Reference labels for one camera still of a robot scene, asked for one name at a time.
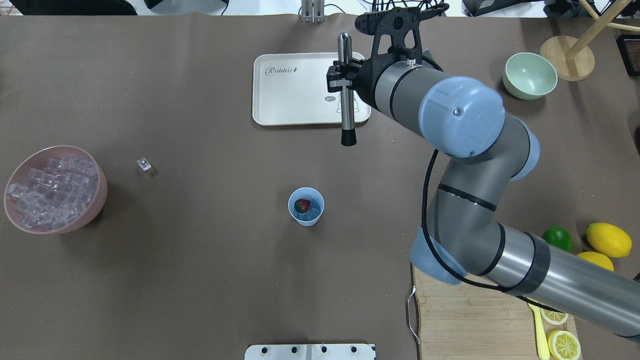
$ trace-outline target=lemon slice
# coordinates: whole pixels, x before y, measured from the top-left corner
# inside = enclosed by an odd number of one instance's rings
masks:
[[[549,311],[540,309],[542,313],[542,317],[550,324],[553,325],[562,325],[566,322],[566,319],[569,318],[567,313],[560,313],[558,311]]]
[[[566,330],[550,332],[547,343],[551,355],[558,360],[578,360],[580,357],[578,338]]]

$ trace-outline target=wooden cutting board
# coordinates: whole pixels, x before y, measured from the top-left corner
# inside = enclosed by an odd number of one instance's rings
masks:
[[[448,285],[416,268],[413,274],[423,360],[538,359],[533,312],[525,302],[464,283]],[[563,325],[543,323],[546,334],[565,329],[577,336],[571,315]]]

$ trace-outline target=yellow knife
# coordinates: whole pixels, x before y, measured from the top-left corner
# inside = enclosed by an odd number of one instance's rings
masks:
[[[538,357],[540,360],[549,360],[551,354],[549,354],[549,346],[547,345],[547,336],[545,335],[545,328],[542,327],[542,316],[540,316],[540,308],[538,306],[529,304],[531,310],[533,310],[533,320],[536,323],[536,347],[538,348]]]

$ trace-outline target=strawberry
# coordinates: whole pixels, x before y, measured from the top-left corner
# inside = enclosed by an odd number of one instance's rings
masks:
[[[304,214],[307,211],[309,211],[309,208],[311,207],[311,202],[307,199],[298,199],[293,204],[293,207],[296,209],[298,213]]]

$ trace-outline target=blue cup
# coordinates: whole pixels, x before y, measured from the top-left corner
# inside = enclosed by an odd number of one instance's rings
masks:
[[[294,204],[298,199],[305,199],[311,202],[309,210],[304,213],[298,213]],[[324,199],[322,195],[314,188],[300,188],[294,191],[289,197],[289,214],[302,226],[315,225],[320,219],[324,211]]]

